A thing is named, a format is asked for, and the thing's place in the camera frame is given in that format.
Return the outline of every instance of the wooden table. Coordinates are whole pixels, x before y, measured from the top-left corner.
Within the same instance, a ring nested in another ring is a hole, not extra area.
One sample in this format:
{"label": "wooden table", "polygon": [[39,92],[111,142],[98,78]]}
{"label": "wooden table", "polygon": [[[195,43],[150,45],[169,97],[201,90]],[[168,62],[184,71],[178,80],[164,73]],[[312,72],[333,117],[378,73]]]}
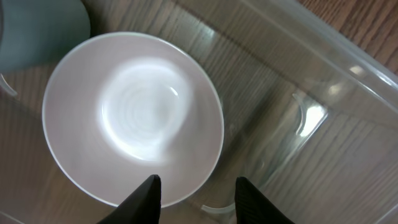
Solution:
{"label": "wooden table", "polygon": [[[162,210],[161,223],[225,221],[200,207],[229,205],[231,186],[237,175],[245,174],[250,150],[270,142],[279,146],[268,136],[282,121],[291,121],[285,122],[282,136],[294,129],[298,106],[293,93],[302,98],[319,96],[317,100],[330,108],[330,114],[286,166],[275,164],[284,161],[275,150],[264,151],[264,170],[280,168],[267,184],[267,197],[296,223],[374,223],[398,203],[395,114],[352,86],[342,93],[337,106],[320,95],[325,86],[300,86],[299,72],[313,68],[317,61],[302,49],[292,54],[292,48],[272,56],[302,54],[305,59],[296,64],[300,68],[270,58],[274,44],[261,42],[266,37],[263,33],[270,34],[263,29],[270,28],[264,28],[258,15],[237,0],[83,2],[93,35],[138,31],[175,44],[207,71],[223,102],[226,136],[217,169],[195,195]],[[397,74],[397,1],[301,3]],[[89,197],[64,176],[42,132],[42,95],[54,66],[7,74],[19,96],[0,99],[0,211],[24,223],[95,223],[113,208]],[[324,68],[315,68],[316,78]],[[368,110],[362,101],[370,105]],[[390,215],[389,220],[398,217],[395,210]]]}

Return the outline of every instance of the clear plastic bin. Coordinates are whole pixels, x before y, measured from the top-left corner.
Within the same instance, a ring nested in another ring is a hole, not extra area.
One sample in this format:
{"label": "clear plastic bin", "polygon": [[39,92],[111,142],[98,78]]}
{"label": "clear plastic bin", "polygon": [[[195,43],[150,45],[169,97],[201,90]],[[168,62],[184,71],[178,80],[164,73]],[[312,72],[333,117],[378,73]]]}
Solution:
{"label": "clear plastic bin", "polygon": [[[163,209],[161,223],[234,223],[241,175],[298,224],[398,220],[398,79],[301,5],[83,2],[94,35],[165,39],[206,70],[220,96],[217,168],[198,192]],[[0,99],[0,211],[22,222],[94,223],[112,208],[62,174],[42,133],[54,66],[4,74],[18,96]]]}

